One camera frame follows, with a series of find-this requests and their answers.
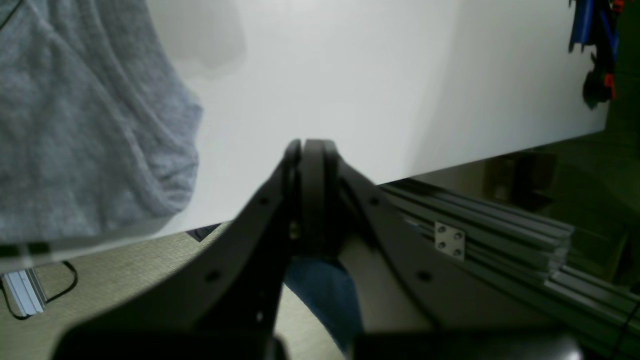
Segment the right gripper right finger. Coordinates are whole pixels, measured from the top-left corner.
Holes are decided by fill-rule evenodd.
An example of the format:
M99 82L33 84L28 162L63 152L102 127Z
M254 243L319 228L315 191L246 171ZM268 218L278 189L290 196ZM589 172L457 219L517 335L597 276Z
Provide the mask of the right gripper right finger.
M312 253L352 282L350 360L585 357L564 328L439 253L329 140L312 142Z

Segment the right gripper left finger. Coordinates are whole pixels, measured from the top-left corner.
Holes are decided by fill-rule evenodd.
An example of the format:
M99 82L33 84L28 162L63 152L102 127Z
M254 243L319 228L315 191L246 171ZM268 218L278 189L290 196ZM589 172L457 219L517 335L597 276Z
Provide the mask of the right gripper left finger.
M285 360L274 334L296 243L301 141L226 230L184 267L73 326L55 360Z

